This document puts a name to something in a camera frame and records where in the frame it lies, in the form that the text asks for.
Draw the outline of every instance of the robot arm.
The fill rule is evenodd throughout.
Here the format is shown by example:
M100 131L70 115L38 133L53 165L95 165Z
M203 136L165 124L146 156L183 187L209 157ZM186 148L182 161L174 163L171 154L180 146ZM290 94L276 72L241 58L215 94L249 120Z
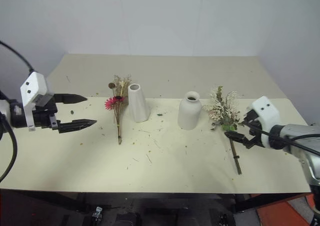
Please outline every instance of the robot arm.
M81 130L96 123L95 120L89 119L73 120L69 123L57 120L56 103L78 103L87 99L76 94L51 93L44 76L38 72L34 71L29 75L20 91L22 103L0 94L0 112L12 127L28 127L29 131L34 131L36 127L51 128L64 133Z
M265 96L248 108L242 124L250 128L248 140L243 134L227 131L225 135L250 149L254 145L284 150L301 163L305 178L314 193L315 212L320 215L320 127L281 125L279 111Z

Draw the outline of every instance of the dried flower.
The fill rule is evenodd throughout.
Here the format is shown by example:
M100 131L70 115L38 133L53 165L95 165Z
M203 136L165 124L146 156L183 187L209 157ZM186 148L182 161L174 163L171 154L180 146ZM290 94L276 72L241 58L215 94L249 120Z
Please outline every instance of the dried flower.
M209 118L215 124L222 125L223 130L236 130L239 122L239 111L235 105L237 92L229 92L225 97L222 94L222 86L214 89L210 93L211 105L204 105L203 109L208 111Z
M113 82L110 82L110 83L108 84L108 86L109 86L109 88L110 88L110 89L112 89L112 88L115 88L115 87L116 87L116 85L115 85Z
M121 78L119 76L114 76L114 82L108 84L109 88L112 89L113 97L109 98L105 102L105 108L108 110L113 109L114 116L116 119L116 126L118 130L118 142L121 144L122 138L120 133L120 117L128 104L128 86L131 83L131 77Z
M107 110L112 110L117 102L122 102L124 99L122 97L110 97L108 100L105 101L104 105Z

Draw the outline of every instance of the floor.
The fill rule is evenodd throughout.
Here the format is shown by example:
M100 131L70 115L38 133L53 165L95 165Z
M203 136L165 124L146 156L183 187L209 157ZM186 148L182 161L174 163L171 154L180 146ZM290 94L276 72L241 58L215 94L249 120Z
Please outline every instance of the floor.
M220 213L228 215L229 226L260 226L260 220L255 210L232 215L228 207L232 203L230 199L215 198L121 198L110 195L90 194L87 202L111 204L113 209L105 210L99 225L113 225L117 214L138 212L142 217L142 224L148 226L175 225L175 217L166 213L153 213L147 208L170 208L178 214L178 225L218 225ZM22 195L20 193L1 190L1 225L60 225L81 226L85 217L89 214L81 214L61 207L50 205L38 199Z

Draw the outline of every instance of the red gerbera flower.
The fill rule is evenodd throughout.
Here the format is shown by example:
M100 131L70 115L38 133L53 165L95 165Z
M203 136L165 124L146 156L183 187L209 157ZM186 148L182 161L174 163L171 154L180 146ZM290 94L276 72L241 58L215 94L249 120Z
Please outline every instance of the red gerbera flower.
M112 110L117 103L117 99L115 97L110 97L105 101L104 105L107 110Z

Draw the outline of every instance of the white ceramic vase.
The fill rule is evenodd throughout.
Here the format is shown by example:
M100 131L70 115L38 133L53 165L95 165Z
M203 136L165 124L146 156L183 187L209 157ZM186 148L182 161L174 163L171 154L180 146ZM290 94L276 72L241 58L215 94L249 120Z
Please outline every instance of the white ceramic vase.
M190 91L181 100L178 113L178 124L181 129L192 130L196 127L202 109L198 92Z
M144 93L139 84L128 86L129 110L135 122L146 121L150 114Z

